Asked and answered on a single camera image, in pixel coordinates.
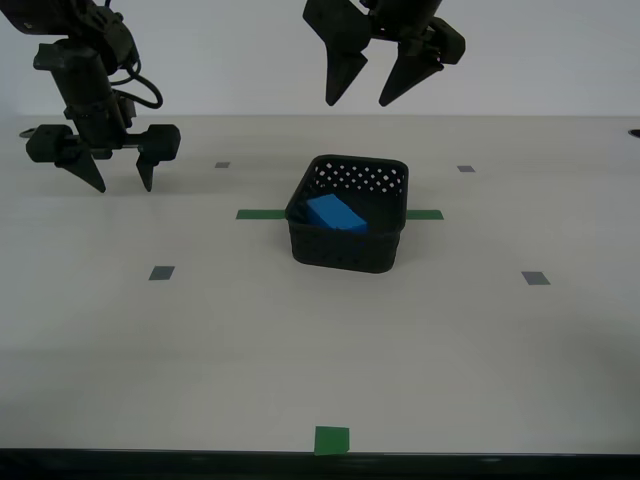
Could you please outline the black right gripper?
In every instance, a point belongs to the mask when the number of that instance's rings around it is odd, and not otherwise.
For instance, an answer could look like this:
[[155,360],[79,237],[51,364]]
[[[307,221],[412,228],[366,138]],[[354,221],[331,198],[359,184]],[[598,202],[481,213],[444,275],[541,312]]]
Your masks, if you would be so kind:
[[370,42],[370,24],[375,39],[398,42],[396,61],[379,98],[381,106],[388,106],[445,65],[456,65],[466,52],[466,40],[435,17],[441,3],[363,0],[366,16],[349,0],[308,0],[303,19],[326,47],[326,103],[334,105],[366,65],[363,51]]

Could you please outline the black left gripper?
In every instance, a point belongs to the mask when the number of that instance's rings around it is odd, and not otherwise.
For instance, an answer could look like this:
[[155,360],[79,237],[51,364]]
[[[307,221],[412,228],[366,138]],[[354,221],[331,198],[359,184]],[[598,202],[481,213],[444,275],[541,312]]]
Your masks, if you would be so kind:
[[[113,90],[100,57],[63,58],[54,69],[54,81],[66,105],[64,115],[79,136],[67,125],[40,125],[27,141],[26,152],[34,163],[51,163],[105,193],[93,157],[110,159],[114,150],[124,148],[136,117],[134,103]],[[181,133],[175,125],[151,125],[135,143],[136,168],[151,192],[154,169],[176,158]]]

